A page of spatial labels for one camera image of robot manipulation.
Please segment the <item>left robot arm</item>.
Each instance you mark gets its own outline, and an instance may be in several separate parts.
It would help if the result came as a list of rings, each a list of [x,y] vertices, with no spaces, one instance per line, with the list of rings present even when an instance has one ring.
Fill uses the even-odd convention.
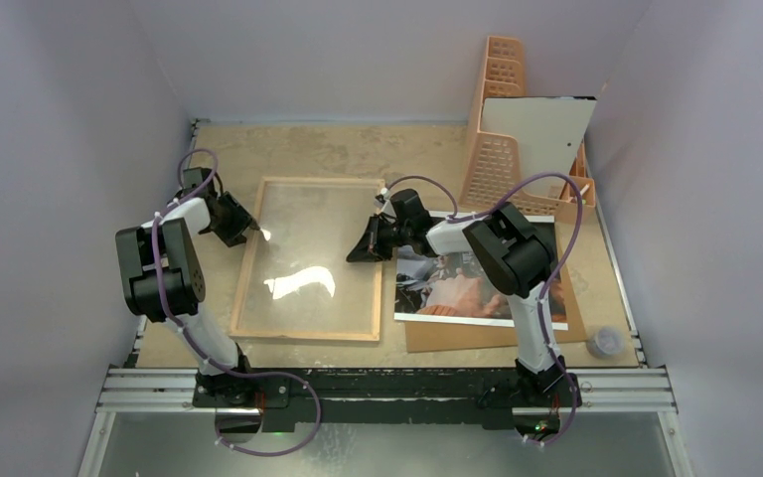
[[[130,312],[171,329],[198,361],[204,386],[218,382],[230,405],[253,400],[256,379],[239,345],[203,302],[206,278],[193,238],[213,234],[225,246],[258,231],[252,214],[223,188],[215,169],[189,168],[182,188],[154,219],[115,234],[123,297]]]

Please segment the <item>printed photo of driver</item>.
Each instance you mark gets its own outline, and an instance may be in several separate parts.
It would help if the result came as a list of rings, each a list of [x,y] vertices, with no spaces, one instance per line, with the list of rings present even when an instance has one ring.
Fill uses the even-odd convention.
[[[554,237],[554,227],[551,220],[545,218],[527,218],[535,227],[555,245],[556,253],[557,246]],[[450,306],[458,311],[463,311],[462,294],[467,291],[468,288],[477,290],[479,288],[478,282],[473,279],[471,281],[465,279],[462,276],[456,276],[436,282],[433,285],[433,293],[429,298],[429,304],[431,306]],[[546,309],[546,315],[550,317],[550,298],[548,292],[548,308]]]

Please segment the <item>white wooden picture frame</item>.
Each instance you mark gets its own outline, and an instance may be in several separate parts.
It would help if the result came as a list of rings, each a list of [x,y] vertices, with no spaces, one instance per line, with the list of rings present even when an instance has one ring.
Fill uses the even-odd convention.
[[[265,177],[229,332],[236,338],[376,342],[380,262],[349,263],[381,179]]]

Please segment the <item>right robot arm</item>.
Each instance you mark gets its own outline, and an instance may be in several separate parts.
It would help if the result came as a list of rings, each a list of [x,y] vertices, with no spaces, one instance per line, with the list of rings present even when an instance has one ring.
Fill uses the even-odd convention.
[[[552,397],[565,377],[551,318],[546,315],[546,283],[557,260],[552,241],[509,202],[479,218],[456,220],[432,216],[413,189],[377,199],[382,210],[370,216],[346,261],[390,260],[402,246],[432,258],[473,254],[489,283],[508,301],[518,343],[521,397],[532,404]]]

